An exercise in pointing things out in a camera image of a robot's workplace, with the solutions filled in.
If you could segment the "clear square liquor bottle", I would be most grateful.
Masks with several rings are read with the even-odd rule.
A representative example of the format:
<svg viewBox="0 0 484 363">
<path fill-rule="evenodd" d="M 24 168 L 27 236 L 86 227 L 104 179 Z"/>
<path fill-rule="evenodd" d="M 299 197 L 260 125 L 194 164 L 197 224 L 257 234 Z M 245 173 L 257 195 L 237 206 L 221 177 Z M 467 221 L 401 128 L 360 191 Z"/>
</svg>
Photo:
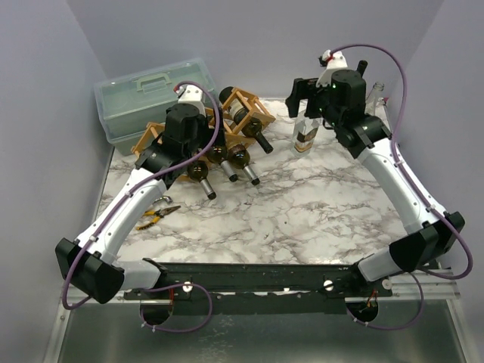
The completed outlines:
<svg viewBox="0 0 484 363">
<path fill-rule="evenodd" d="M 309 118 L 305 113 L 304 110 L 300 111 L 294 119 L 292 151 L 299 158 L 310 153 L 321 126 L 321 118 Z"/>
</svg>

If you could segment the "clear glass bottle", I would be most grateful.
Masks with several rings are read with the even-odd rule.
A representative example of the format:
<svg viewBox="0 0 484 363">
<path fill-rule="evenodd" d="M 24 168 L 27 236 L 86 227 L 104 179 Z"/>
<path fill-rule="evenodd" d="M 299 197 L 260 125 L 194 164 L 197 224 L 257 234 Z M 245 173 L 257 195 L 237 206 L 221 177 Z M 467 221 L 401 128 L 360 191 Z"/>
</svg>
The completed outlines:
<svg viewBox="0 0 484 363">
<path fill-rule="evenodd" d="M 375 116 L 377 108 L 383 105 L 383 90 L 385 85 L 382 82 L 375 82 L 366 98 L 365 112 Z"/>
</svg>

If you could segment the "green wine bottle silver neck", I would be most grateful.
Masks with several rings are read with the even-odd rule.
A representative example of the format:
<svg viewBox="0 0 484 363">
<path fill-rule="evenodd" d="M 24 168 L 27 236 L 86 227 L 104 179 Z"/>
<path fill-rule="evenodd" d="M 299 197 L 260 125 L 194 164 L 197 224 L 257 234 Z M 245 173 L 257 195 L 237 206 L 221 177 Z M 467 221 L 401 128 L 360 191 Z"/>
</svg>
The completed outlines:
<svg viewBox="0 0 484 363">
<path fill-rule="evenodd" d="M 252 185 L 260 183 L 259 177 L 250 165 L 250 154 L 242 144 L 235 144 L 228 149 L 228 160 L 236 169 L 244 172 Z"/>
</svg>

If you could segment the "green wine bottle black neck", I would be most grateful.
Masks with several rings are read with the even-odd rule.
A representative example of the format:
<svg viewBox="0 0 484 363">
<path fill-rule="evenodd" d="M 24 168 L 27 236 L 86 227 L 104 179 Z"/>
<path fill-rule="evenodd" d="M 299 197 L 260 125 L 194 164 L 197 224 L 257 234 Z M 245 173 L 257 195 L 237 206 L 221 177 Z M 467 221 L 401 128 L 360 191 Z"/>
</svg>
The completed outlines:
<svg viewBox="0 0 484 363">
<path fill-rule="evenodd" d="M 230 182 L 236 182 L 238 175 L 228 161 L 228 152 L 225 146 L 212 146 L 207 152 L 207 158 L 210 162 L 218 164 Z"/>
</svg>

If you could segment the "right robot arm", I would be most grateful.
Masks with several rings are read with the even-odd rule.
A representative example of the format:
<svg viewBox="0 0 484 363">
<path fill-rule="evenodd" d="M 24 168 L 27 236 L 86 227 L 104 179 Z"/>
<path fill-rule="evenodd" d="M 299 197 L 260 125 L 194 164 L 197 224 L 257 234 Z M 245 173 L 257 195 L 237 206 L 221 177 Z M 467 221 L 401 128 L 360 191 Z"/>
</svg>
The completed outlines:
<svg viewBox="0 0 484 363">
<path fill-rule="evenodd" d="M 315 78 L 296 78 L 286 99 L 288 113 L 297 116 L 301 100 L 305 115 L 330 123 L 338 142 L 359 161 L 383 189 L 402 221 L 406 236 L 355 264 L 348 277 L 349 290 L 365 296 L 377 280 L 399 272 L 413 272 L 447 253 L 455 232 L 465 221 L 459 212 L 448 213 L 439 203 L 426 205 L 425 190 L 416 191 L 401 170 L 403 159 L 392 147 L 392 135 L 383 121 L 365 111 L 366 82 L 357 70 L 337 70 L 326 86 Z"/>
</svg>

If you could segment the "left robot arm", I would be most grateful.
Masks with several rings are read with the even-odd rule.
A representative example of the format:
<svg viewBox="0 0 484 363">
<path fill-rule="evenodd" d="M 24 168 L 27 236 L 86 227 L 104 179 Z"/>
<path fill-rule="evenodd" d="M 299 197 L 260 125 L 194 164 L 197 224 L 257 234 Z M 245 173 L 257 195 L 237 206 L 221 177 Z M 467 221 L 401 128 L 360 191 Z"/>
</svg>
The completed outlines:
<svg viewBox="0 0 484 363">
<path fill-rule="evenodd" d="M 222 120 L 214 113 L 209 125 L 204 107 L 181 102 L 166 114 L 164 130 L 139 155 L 121 191 L 99 217 L 75 240 L 62 239 L 55 255 L 64 278 L 62 303 L 68 287 L 104 304 L 122 290 L 142 289 L 150 298 L 162 297 L 168 281 L 155 262 L 142 259 L 116 265 L 120 247 L 149 206 L 161 198 L 188 165 L 213 145 Z"/>
</svg>

